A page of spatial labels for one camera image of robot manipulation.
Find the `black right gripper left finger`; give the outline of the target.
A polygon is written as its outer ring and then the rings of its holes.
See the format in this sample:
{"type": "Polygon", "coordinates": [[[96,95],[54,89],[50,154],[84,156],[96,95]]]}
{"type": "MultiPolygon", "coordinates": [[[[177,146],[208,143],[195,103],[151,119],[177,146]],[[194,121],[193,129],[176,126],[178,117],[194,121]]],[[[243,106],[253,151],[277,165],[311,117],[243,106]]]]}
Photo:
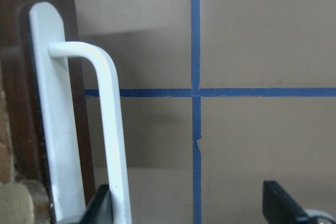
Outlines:
{"type": "Polygon", "coordinates": [[[57,223],[113,223],[112,199],[108,184],[98,187],[83,215],[57,223]]]}

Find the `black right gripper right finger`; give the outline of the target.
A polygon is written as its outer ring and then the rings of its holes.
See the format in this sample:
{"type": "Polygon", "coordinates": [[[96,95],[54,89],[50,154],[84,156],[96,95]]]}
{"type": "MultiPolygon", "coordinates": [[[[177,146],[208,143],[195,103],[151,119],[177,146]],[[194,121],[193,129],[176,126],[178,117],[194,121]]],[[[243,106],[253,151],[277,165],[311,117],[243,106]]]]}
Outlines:
{"type": "Polygon", "coordinates": [[[275,180],[263,181],[262,211],[268,223],[335,223],[327,212],[304,210],[275,180]]]}

